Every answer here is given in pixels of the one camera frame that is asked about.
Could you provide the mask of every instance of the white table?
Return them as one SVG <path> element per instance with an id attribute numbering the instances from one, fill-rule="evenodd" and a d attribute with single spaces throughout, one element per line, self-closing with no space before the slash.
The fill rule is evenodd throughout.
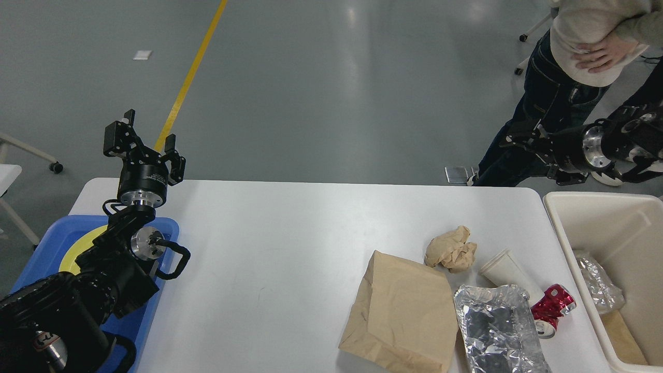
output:
<path id="1" fill-rule="evenodd" d="M 117 179 L 94 179 L 70 214 L 100 214 Z M 373 250 L 422 263 L 435 236 L 468 226 L 470 271 L 510 248 L 542 288 L 578 307 L 543 340 L 553 372 L 610 372 L 539 196 L 525 188 L 184 181 L 158 216 L 192 259 L 161 297 L 139 372 L 386 372 L 337 349 Z M 467 372 L 460 344 L 450 372 Z"/>

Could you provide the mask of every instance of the brown paper bag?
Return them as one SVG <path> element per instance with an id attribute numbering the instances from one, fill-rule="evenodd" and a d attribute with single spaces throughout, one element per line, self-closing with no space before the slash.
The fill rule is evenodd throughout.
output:
<path id="1" fill-rule="evenodd" d="M 375 251 L 339 348 L 392 373 L 444 373 L 457 332 L 444 273 Z"/>

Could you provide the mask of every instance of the hand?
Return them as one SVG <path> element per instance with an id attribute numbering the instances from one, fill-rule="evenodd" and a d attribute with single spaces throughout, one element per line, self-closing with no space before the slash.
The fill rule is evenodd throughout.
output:
<path id="1" fill-rule="evenodd" d="M 603 40 L 594 44 L 579 44 L 578 49 L 588 50 L 589 53 L 576 53 L 573 58 L 580 60 L 575 67 L 588 68 L 589 72 L 604 72 L 631 53 L 638 42 L 629 42 L 617 36 L 612 30 Z"/>

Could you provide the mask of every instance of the white bin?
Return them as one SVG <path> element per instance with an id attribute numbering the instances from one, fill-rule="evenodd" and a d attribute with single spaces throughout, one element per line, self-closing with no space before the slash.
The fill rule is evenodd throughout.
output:
<path id="1" fill-rule="evenodd" d="M 551 192 L 544 204 L 589 318 L 617 372 L 663 373 L 663 202 L 621 193 Z M 624 291 L 621 314 L 650 366 L 617 358 L 573 249 L 584 249 Z"/>

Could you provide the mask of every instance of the white chair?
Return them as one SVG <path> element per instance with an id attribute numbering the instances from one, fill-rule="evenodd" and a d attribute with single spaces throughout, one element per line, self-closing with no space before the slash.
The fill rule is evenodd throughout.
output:
<path id="1" fill-rule="evenodd" d="M 53 173 L 61 173 L 64 169 L 64 166 L 58 162 L 55 157 L 48 155 L 43 151 L 28 145 L 22 141 L 19 141 L 9 135 L 0 133 L 0 196 L 3 196 L 9 188 L 9 185 L 17 178 L 21 173 L 21 167 L 16 165 L 5 165 L 5 159 L 7 158 L 7 153 L 9 152 L 9 147 L 14 146 L 19 149 L 25 150 L 28 153 L 32 153 L 37 157 L 46 159 L 50 162 L 48 169 Z M 9 204 L 0 198 L 0 207 L 4 208 L 11 221 L 16 224 L 16 227 L 25 235 L 25 237 L 32 242 L 36 247 L 39 244 L 39 237 L 30 229 L 28 224 L 14 211 Z"/>
<path id="2" fill-rule="evenodd" d="M 532 26 L 531 29 L 525 31 L 524 34 L 520 34 L 518 37 L 518 40 L 522 42 L 526 42 L 527 38 L 530 36 L 531 33 L 536 31 L 539 27 L 543 26 L 544 23 L 548 22 L 549 19 L 553 19 L 557 17 L 557 14 L 560 12 L 559 8 L 550 8 L 550 13 L 548 13 L 545 17 L 543 17 L 540 21 L 538 21 L 534 26 Z M 530 58 L 525 58 L 521 63 L 516 66 L 516 69 L 513 70 L 513 73 L 516 75 L 521 75 L 525 69 L 527 68 L 527 64 L 530 62 Z"/>

